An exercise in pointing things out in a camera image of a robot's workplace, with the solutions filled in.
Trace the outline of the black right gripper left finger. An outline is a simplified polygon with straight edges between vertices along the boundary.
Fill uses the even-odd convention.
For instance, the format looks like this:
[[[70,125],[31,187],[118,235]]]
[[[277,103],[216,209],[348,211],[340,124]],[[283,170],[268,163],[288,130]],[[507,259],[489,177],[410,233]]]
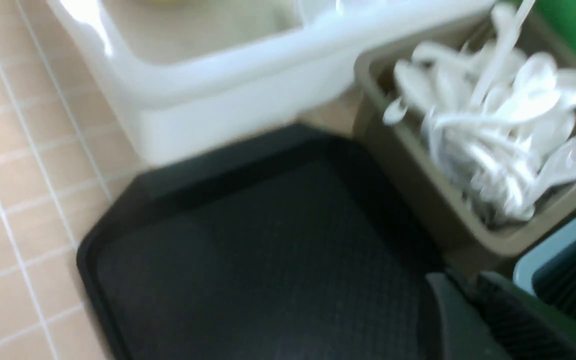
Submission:
[[[478,308],[445,273],[425,276],[427,360],[509,360]]]

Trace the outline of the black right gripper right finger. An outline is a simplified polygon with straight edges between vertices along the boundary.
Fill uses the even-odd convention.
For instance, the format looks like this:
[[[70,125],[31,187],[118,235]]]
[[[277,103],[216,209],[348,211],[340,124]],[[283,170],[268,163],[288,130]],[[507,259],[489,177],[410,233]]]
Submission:
[[[478,274],[480,313],[514,360],[576,360],[576,320],[496,272]]]

